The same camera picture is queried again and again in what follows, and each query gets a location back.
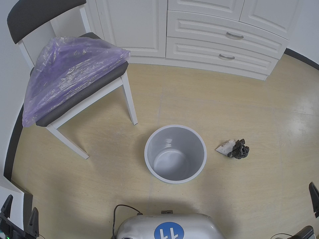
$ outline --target black crumpled trash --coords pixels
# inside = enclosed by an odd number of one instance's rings
[[[248,156],[249,147],[245,146],[245,139],[237,140],[235,146],[233,147],[233,151],[227,154],[227,157],[234,157],[236,159],[242,159]]]

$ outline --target metal handle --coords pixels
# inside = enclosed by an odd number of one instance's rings
[[[222,54],[219,55],[221,58],[227,58],[227,59],[235,59],[235,57],[225,57]]]
[[[243,39],[243,38],[244,38],[243,35],[241,35],[241,36],[240,36],[240,35],[235,35],[235,34],[231,34],[231,33],[229,33],[229,32],[227,32],[226,35],[229,35],[229,36],[235,37],[235,38],[239,38],[239,39]]]

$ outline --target chair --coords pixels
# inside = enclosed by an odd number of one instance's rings
[[[15,44],[18,43],[18,46],[31,69],[31,73],[34,68],[34,64],[26,50],[22,38],[63,12],[79,6],[86,31],[86,34],[80,37],[99,38],[91,32],[84,9],[85,3],[86,0],[19,0],[14,5],[8,15],[7,23],[11,37]],[[38,120],[36,124],[38,126],[46,127],[52,134],[54,134],[59,140],[74,150],[77,154],[85,159],[88,158],[88,154],[62,135],[58,131],[58,127],[67,122],[70,118],[74,117],[80,111],[84,110],[86,107],[93,104],[95,101],[120,86],[122,86],[124,91],[131,121],[134,125],[136,125],[138,120],[126,73],[127,66],[128,62],[118,66],[110,73],[83,89],[72,98],[55,108],[49,114]]]

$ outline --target white trash can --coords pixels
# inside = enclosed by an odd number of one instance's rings
[[[158,179],[183,183],[195,178],[204,168],[207,151],[203,139],[183,125],[167,125],[147,140],[146,165]]]

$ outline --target purple plastic bag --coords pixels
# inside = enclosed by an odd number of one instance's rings
[[[130,51],[101,39],[56,37],[45,46],[31,74],[22,125],[31,126],[84,88],[122,65]]]

